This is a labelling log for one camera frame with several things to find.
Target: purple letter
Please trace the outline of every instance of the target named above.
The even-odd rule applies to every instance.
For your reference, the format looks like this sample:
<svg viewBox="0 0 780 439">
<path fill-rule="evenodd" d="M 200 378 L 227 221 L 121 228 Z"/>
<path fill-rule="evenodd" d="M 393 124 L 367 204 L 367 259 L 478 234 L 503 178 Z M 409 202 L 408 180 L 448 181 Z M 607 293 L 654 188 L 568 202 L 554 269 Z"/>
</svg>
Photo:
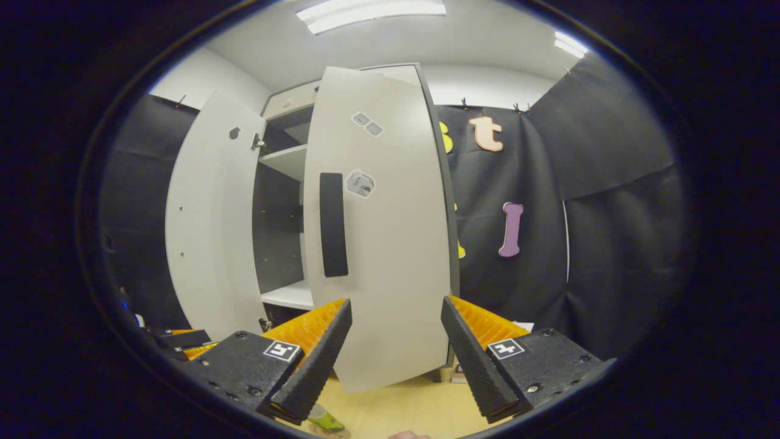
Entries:
<svg viewBox="0 0 780 439">
<path fill-rule="evenodd" d="M 523 214 L 523 205 L 504 203 L 504 213 L 506 213 L 504 245 L 498 250 L 498 254 L 502 258 L 511 258 L 520 253 L 517 240 L 520 236 L 520 216 Z"/>
</svg>

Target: open cabinet door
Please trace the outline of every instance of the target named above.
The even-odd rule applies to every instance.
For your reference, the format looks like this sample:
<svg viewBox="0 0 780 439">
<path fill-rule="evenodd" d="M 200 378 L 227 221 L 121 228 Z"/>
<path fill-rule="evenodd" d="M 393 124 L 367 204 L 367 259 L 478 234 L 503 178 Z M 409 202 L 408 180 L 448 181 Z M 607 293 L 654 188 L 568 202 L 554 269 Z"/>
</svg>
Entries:
<svg viewBox="0 0 780 439">
<path fill-rule="evenodd" d="M 173 166 L 165 250 L 192 328 L 220 341 L 261 333 L 266 318 L 252 245 L 252 197 L 265 120 L 216 91 L 198 113 Z"/>
<path fill-rule="evenodd" d="M 364 391 L 442 366 L 447 206 L 421 86 L 328 67 L 308 145 L 303 224 L 314 306 L 347 297 L 353 307 L 335 363 L 342 385 Z"/>
</svg>

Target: green object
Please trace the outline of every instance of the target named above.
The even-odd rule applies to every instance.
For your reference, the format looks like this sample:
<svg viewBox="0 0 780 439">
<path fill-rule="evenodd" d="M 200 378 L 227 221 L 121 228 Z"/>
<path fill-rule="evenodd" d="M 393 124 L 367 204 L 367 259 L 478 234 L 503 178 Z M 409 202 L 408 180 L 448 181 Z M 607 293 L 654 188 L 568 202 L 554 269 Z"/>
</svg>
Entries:
<svg viewBox="0 0 780 439">
<path fill-rule="evenodd" d="M 344 424 L 340 423 L 332 414 L 328 413 L 328 410 L 319 404 L 315 404 L 309 413 L 309 421 L 313 424 L 317 424 L 324 430 L 337 432 L 344 431 Z"/>
</svg>

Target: black fabric backdrop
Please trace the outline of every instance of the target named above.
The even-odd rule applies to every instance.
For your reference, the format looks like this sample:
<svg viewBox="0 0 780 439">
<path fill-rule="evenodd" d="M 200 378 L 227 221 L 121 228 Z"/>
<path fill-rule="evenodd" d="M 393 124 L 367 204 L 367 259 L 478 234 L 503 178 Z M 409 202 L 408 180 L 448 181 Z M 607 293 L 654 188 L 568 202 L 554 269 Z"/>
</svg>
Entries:
<svg viewBox="0 0 780 439">
<path fill-rule="evenodd" d="M 165 202 L 173 164 L 198 110 L 146 95 L 133 107 L 105 169 L 101 220 L 113 275 L 147 325 L 189 329 L 165 254 Z"/>
<path fill-rule="evenodd" d="M 461 297 L 599 357 L 625 355 L 680 291 L 694 252 L 674 141 L 642 91 L 589 54 L 529 112 L 438 114 L 454 143 Z M 468 120 L 479 116 L 502 126 L 501 151 L 476 144 Z M 525 208 L 508 259 L 505 202 Z"/>
</svg>

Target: wooden floor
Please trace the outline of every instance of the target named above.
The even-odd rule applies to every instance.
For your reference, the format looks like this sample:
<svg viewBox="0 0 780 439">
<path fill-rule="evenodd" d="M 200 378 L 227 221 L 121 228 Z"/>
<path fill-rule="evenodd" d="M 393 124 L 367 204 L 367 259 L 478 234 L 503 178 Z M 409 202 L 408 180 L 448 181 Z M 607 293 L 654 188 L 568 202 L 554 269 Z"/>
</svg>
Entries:
<svg viewBox="0 0 780 439">
<path fill-rule="evenodd" d="M 469 386 L 450 383 L 451 374 L 452 369 L 443 369 L 438 384 L 428 377 L 415 377 L 355 394 L 346 394 L 339 381 L 331 377 L 317 403 L 341 421 L 353 439 L 385 439 L 404 430 L 427 434 L 431 439 L 454 439 L 500 424 L 488 426 Z M 300 427 L 287 425 L 312 432 L 309 421 Z M 346 439 L 349 435 L 322 437 Z"/>
</svg>

